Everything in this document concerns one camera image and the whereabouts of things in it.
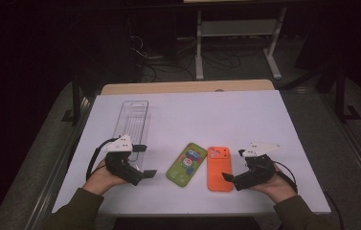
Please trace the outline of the orange phone case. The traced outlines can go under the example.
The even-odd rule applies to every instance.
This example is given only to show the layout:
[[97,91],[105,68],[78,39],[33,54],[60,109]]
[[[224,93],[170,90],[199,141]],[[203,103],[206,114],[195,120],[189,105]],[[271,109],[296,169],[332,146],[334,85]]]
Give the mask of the orange phone case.
[[231,153],[225,147],[207,149],[207,184],[213,192],[231,192],[233,184],[224,179],[223,173],[231,174]]

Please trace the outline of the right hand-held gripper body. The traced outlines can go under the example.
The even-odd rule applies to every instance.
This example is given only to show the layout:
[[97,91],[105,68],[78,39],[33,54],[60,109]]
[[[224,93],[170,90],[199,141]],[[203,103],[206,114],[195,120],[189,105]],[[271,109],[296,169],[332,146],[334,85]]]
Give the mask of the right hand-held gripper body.
[[232,182],[235,188],[240,191],[267,182],[276,172],[268,154],[281,148],[279,144],[251,142],[244,149],[246,151],[243,157],[248,171],[234,177]]

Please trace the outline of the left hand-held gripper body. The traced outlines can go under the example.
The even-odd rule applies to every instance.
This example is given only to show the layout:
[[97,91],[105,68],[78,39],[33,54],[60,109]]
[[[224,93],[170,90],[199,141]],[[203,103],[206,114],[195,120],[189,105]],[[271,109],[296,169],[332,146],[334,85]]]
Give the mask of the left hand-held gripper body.
[[133,152],[132,145],[131,138],[127,134],[113,140],[104,148],[107,152],[105,165],[110,173],[137,186],[143,179],[143,174],[129,163],[129,156]]

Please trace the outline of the white metal stand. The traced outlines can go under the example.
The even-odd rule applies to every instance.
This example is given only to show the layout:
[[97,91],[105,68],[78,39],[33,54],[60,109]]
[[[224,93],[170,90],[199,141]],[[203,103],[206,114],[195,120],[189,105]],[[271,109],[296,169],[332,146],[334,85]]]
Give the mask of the white metal stand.
[[276,19],[246,19],[246,20],[222,20],[203,21],[201,11],[197,14],[196,25],[196,55],[195,67],[196,78],[204,79],[201,55],[201,41],[203,37],[215,36],[244,36],[244,35],[270,35],[270,43],[263,49],[269,69],[275,80],[280,80],[282,74],[273,54],[281,33],[282,24],[287,8],[281,8]]

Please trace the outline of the person's left hand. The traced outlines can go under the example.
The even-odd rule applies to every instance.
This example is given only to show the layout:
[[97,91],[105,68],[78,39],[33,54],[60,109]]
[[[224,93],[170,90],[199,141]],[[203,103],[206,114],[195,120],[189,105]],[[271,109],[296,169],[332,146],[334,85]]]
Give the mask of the person's left hand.
[[111,174],[106,169],[105,161],[102,160],[97,169],[86,180],[82,189],[97,196],[103,196],[111,188],[122,184],[125,184],[125,181]]

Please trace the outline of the green clown phone case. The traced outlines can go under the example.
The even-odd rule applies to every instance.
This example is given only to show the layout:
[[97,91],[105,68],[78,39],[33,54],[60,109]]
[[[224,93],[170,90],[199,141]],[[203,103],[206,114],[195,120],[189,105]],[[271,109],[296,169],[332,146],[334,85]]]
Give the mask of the green clown phone case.
[[207,156],[207,151],[195,143],[188,143],[166,172],[168,180],[186,187]]

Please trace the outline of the clear plastic tray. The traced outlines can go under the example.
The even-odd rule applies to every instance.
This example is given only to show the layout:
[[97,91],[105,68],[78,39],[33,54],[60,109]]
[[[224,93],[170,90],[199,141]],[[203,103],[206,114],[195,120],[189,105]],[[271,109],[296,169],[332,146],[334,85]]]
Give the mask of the clear plastic tray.
[[148,101],[125,101],[113,137],[128,134],[133,145],[146,145],[149,122]]

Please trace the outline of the person's right hand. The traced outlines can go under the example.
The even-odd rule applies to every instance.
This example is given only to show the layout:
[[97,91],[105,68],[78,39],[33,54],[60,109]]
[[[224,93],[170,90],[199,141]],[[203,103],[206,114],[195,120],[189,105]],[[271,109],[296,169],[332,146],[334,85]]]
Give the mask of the person's right hand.
[[267,195],[276,204],[297,195],[294,189],[276,173],[267,182],[251,187],[251,190]]

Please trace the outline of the black metal stand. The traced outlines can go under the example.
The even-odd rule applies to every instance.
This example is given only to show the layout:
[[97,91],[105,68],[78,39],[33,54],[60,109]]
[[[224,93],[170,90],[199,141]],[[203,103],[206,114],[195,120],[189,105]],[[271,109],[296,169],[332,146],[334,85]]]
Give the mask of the black metal stand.
[[360,120],[361,117],[356,109],[352,105],[345,105],[346,76],[341,63],[338,64],[337,71],[335,83],[335,115],[343,124],[349,120]]
[[69,122],[72,126],[76,126],[83,114],[83,109],[85,108],[86,98],[79,86],[79,76],[75,74],[71,81],[72,87],[72,107],[67,109],[61,119],[62,122]]

